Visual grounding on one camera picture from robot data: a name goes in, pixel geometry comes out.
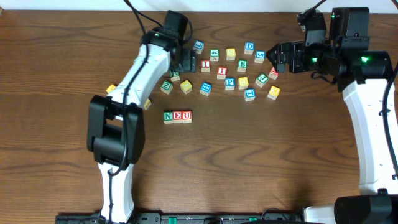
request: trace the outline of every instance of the wooden letter block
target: wooden letter block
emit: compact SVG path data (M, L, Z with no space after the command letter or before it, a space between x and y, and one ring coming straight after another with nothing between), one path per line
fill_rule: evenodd
M266 83L268 82L268 77L265 74L260 74L257 78L256 78L256 84L259 87L263 87Z
M183 111L182 112L182 122L183 123L192 123L192 111Z
M210 49L210 60L212 62L217 62L219 58L220 54L218 52L218 49Z
M163 122L165 124L173 123L173 113L172 112L163 112Z
M271 79L277 79L279 76L279 73L276 72L276 70L274 69L274 67L271 69L271 71L269 71L268 73L268 77Z
M200 87L200 94L208 96L211 91L211 84L203 82L202 86Z
M249 80L247 77L241 77L238 79L239 89L244 90L249 86Z
M254 91L254 89L247 89L244 91L244 100L246 101L251 101L254 100L256 97L256 92Z
M266 53L263 50L258 50L256 51L256 59L254 59L254 62L256 63L262 63L266 57Z
M234 90L235 89L235 79L234 78L226 78L225 79L225 90Z
M239 60L238 61L238 72L245 72L247 68L248 68L247 60Z
M172 82L180 80L180 73L179 72L170 72L170 77Z
M226 49L226 60L235 60L235 49Z
M160 90L162 90L164 93L170 94L170 92L173 90L173 84L167 80L164 80L160 86Z
M276 86L272 86L271 89L269 90L268 98L276 100L276 98L278 97L279 93L280 93L280 88L278 88Z
M144 110L148 109L151 104L152 103L150 102L150 99L147 99L147 101L144 104Z
M188 80L185 80L181 83L181 89L185 94L187 94L192 91L192 84Z
M254 52L254 43L246 42L244 44L244 54L253 54L253 52Z
M197 54L201 54L203 52L204 48L205 48L205 43L203 43L202 41L199 41L199 40L195 41L195 44L193 45L193 50Z
M107 92L107 93L110 93L110 92L112 92L115 88L116 88L116 86L113 85L113 84L111 84L111 85L106 89L106 92Z
M228 69L226 67L218 67L218 69L217 69L217 78L218 79L225 79L227 71L228 71Z
M210 72L210 61L209 60L201 61L201 72Z
M182 111L173 111L173 123L182 123Z

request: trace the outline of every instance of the alphabet block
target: alphabet block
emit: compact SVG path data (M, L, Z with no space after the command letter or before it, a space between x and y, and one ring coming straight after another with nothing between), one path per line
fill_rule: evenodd
M256 84L259 87L263 87L266 83L268 82L268 77L265 74L260 74L257 78L256 78Z
M256 97L256 92L254 91L254 89L250 88L250 89L246 89L244 91L244 100L245 101L254 100L255 97Z
M167 80L164 80L162 85L160 86L160 90L162 90L162 92L166 94L170 94L170 92L173 90L173 84Z
M173 111L173 123L182 123L182 111Z
M151 104L152 103L150 102L150 99L147 99L147 101L144 104L144 110L148 109Z
M182 112L182 122L183 123L192 123L192 111L183 111Z
M180 80L180 73L179 72L170 72L170 77L172 82Z
M203 84L200 87L200 94L203 94L205 96L208 96L211 91L211 84L203 82Z
M217 62L220 57L218 49L210 49L210 60L212 62Z
M247 77L241 77L238 79L239 89L244 90L249 86L249 80Z
M244 44L244 54L253 54L253 52L254 52L254 43L246 42Z
M271 69L271 71L269 71L268 73L268 77L272 78L272 79L277 79L279 76L279 73L276 72L276 70L274 69L274 67Z
M201 54L203 52L204 48L205 48L205 43L203 43L202 41L199 41L199 40L195 41L195 44L193 45L193 50L197 54Z
M188 80L185 80L184 82L182 82L180 86L181 86L182 91L185 94L192 91L192 84Z
M248 68L247 60L239 60L238 61L238 72L245 72L247 68Z
M265 57L266 57L266 52L263 50L258 50L256 51L256 58L254 59L254 62L262 63Z
M235 79L234 78L226 78L225 79L225 90L234 90L235 89Z
M173 123L173 113L172 112L163 112L163 122L165 124Z
M217 69L217 78L218 79L225 79L227 71L228 71L228 69L226 67L218 67L218 69Z
M226 49L226 60L235 60L235 49Z
M271 89L269 90L268 98L276 100L276 98L278 97L279 93L280 93L280 88L278 88L276 86L272 86Z
M201 72L210 72L210 61L209 60L201 61Z

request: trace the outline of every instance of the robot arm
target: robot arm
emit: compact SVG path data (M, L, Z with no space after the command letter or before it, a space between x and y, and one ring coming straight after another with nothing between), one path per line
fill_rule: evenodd
M298 16L299 24L305 26L304 41L277 44L267 52L278 72L284 72L288 63L292 73L314 71L313 75L333 75L353 121L361 195L338 198L334 205L308 207L304 210L306 222L384 223L392 221L394 217L390 214L398 210L393 205L397 200L393 194L398 194L393 165L394 154L398 152L393 86L384 100L387 81L391 82L394 72L387 52L368 50L368 20L368 8L334 8L326 39L323 14L312 11ZM393 150L387 145L386 124L381 116L385 102L390 108L387 123Z
M139 55L122 82L107 97L96 95L90 102L87 148L94 152L95 161L99 163L103 177L103 220L110 220L109 211L112 209L113 222L127 223L134 210L131 197L132 171L145 142L142 108L155 84L168 70L196 71L195 52L182 47L187 23L188 19L185 16L169 11L162 28L154 29L142 37ZM136 75L147 54L146 64ZM134 75L136 78L129 88L126 100L126 136L123 128L107 124L106 120L125 119L124 91ZM127 149L124 148L124 138L129 140ZM123 163L125 150L127 156L126 162ZM121 172L109 178L108 171L114 173L120 167Z

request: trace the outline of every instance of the wood grain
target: wood grain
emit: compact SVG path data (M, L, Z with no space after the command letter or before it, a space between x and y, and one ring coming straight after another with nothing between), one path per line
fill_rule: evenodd
M165 13L148 15L163 21ZM283 73L260 89L255 78L271 65L243 55L245 41L267 50L303 39L295 14L185 15L194 39L205 42L198 58L208 59L209 49L219 48L220 61L209 74L200 68L182 74L182 81L193 83L187 95L178 83L170 95L160 91L160 82L155 87L144 113L146 146L134 171L136 206L165 213L255 213L357 195L354 132L336 86L308 73ZM397 25L397 15L371 15L371 49L388 50L394 63ZM4 11L0 223L53 223L59 213L102 207L100 171L86 150L88 103L125 76L141 35L131 12ZM225 60L227 47L236 47L237 59L249 60L246 73ZM245 102L243 91L225 91L217 65L227 66L229 77L247 75L256 99ZM199 94L203 81L213 84L209 97ZM282 89L276 101L266 98L271 85ZM191 109L193 123L163 124L162 112L169 109Z

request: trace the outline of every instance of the yellow block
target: yellow block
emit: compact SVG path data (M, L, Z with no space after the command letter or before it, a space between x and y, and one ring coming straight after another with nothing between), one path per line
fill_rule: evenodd
M249 80L247 77L238 78L239 89L243 90L249 86Z
M269 90L269 94L271 94L272 96L278 96L279 93L280 93L280 88L276 86L272 86L271 89Z
M185 80L181 83L181 89L185 94L187 94L192 91L192 85L188 80Z
M232 57L236 56L235 49L226 49L226 55L227 56L232 56Z
M148 107L150 106L151 102L150 99L147 99L147 101L144 104L144 110L148 109Z
M226 49L226 60L235 60L235 49Z
M106 92L107 92L107 93L110 93L110 92L112 92L115 88L116 88L116 86L113 85L113 84L111 84L111 85L106 89Z

